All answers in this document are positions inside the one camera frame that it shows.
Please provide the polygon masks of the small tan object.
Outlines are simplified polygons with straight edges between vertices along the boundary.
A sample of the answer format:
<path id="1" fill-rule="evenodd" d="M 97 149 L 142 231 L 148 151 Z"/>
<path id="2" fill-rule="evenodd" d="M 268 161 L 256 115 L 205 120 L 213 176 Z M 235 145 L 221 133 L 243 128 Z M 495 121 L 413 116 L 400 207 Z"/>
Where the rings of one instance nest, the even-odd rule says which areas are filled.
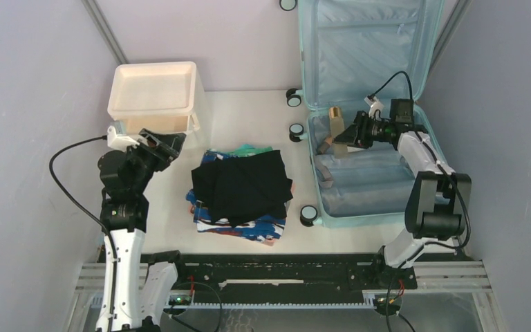
<path id="1" fill-rule="evenodd" d="M 317 153 L 318 154 L 325 154 L 332 146 L 333 144 L 333 138 L 331 136 L 327 136 L 318 146 L 317 146 Z"/>

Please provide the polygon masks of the green white patterned garment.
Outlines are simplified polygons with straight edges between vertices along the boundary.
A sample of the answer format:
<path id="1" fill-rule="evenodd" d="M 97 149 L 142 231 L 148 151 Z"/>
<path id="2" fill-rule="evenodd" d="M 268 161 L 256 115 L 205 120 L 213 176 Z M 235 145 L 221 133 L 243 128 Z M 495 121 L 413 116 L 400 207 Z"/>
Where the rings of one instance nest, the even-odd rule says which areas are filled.
<path id="1" fill-rule="evenodd" d="M 254 147 L 249 144 L 241 145 L 239 148 L 227 152 L 227 154 L 235 157 L 248 157 L 248 156 L 254 156 L 257 154 L 266 153 L 269 151 L 272 151 L 273 148 L 271 146 L 267 147 Z"/>

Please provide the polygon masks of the light blue ribbed suitcase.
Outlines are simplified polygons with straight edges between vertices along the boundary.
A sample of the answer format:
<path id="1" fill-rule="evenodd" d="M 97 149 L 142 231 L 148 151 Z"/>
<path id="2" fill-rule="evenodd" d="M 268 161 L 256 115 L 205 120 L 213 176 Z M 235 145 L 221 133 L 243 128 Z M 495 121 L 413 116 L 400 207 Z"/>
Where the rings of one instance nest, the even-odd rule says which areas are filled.
<path id="1" fill-rule="evenodd" d="M 402 223 L 415 181 L 405 159 L 387 142 L 342 158 L 317 152 L 329 135 L 329 110 L 339 107 L 345 125 L 368 111 L 375 95 L 389 115 L 396 98 L 418 100 L 424 91 L 443 1 L 282 1 L 299 20 L 301 79 L 286 93 L 309 116 L 304 138 L 315 175 L 316 225 L 352 228 Z"/>

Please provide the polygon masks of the beige plastic bottle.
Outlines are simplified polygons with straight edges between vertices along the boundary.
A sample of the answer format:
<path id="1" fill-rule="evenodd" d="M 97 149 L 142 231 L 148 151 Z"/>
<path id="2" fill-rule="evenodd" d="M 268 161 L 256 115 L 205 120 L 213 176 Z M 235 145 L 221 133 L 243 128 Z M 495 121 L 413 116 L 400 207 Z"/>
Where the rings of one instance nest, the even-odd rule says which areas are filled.
<path id="1" fill-rule="evenodd" d="M 340 107 L 331 107 L 328 110 L 329 122 L 330 122 L 330 136 L 332 138 L 332 148 L 334 157 L 345 158 L 348 156 L 348 147 L 340 142 L 336 142 L 335 139 L 344 132 L 344 120 L 342 117 L 342 110 Z"/>

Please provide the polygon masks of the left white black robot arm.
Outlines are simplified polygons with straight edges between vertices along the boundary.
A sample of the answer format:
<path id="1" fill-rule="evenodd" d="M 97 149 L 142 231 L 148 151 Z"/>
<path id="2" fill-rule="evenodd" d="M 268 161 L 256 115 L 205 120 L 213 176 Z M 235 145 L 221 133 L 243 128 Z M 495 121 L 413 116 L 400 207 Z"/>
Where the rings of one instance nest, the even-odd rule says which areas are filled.
<path id="1" fill-rule="evenodd" d="M 159 261 L 139 287 L 140 259 L 149 202 L 144 192 L 156 172 L 180 155 L 185 133 L 158 134 L 143 129 L 139 139 L 113 149 L 98 163 L 103 184 L 100 221 L 106 253 L 104 292 L 96 331 L 159 331 L 170 288 L 187 283 L 184 265 Z"/>

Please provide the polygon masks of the black garment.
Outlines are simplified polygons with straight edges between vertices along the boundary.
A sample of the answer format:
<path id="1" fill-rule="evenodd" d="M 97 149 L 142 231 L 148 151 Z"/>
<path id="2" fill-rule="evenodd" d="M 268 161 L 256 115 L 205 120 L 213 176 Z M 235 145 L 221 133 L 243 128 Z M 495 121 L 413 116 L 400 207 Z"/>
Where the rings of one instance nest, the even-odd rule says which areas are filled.
<path id="1" fill-rule="evenodd" d="M 196 199 L 212 222 L 228 219 L 238 226 L 263 215 L 287 217 L 293 180 L 278 149 L 245 158 L 215 160 L 191 171 Z"/>

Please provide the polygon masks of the blue white striped garment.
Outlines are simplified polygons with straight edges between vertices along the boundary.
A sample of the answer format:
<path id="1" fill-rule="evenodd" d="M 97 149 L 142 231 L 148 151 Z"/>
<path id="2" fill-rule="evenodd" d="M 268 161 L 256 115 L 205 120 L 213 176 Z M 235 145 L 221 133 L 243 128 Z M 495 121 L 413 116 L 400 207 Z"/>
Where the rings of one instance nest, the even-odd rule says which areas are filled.
<path id="1" fill-rule="evenodd" d="M 227 154 L 228 151 L 209 149 L 202 156 L 201 164 L 212 163 L 215 160 L 225 160 L 235 157 Z M 186 200 L 190 203 L 189 212 L 199 233 L 222 234 L 273 246 L 280 240 L 286 228 L 286 219 L 276 219 L 271 215 L 263 215 L 257 219 L 247 221 L 238 226 L 232 226 L 228 219 L 212 222 L 205 204 L 196 199 L 193 190 L 188 191 Z"/>

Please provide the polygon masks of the white three-drawer storage cabinet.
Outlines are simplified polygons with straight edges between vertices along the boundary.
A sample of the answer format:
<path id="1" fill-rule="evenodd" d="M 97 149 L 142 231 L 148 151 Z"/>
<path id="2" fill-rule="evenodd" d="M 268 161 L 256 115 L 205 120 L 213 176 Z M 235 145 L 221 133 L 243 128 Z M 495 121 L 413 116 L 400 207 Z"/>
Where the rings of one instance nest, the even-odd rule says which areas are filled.
<path id="1" fill-rule="evenodd" d="M 123 64 L 116 68 L 107 113 L 129 133 L 200 130 L 210 122 L 205 89 L 194 62 Z"/>

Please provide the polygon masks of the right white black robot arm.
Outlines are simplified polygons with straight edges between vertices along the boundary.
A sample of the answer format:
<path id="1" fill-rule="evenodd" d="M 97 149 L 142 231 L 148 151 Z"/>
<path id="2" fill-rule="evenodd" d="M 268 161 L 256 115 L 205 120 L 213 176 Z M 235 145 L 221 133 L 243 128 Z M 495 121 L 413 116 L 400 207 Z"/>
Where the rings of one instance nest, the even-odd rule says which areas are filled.
<path id="1" fill-rule="evenodd" d="M 358 111 L 333 142 L 360 149 L 375 142 L 389 143 L 416 176 L 404 210 L 404 230 L 380 249 L 383 262 L 371 271 L 375 284 L 388 288 L 398 281 L 398 269 L 412 267 L 428 246 L 446 248 L 447 240 L 460 235 L 465 239 L 452 250 L 468 244 L 472 180 L 438 156 L 428 129 L 415 121 L 412 99 L 393 99 L 388 118 L 380 116 L 383 104 L 378 97 L 369 95 L 365 101 L 369 110 Z"/>

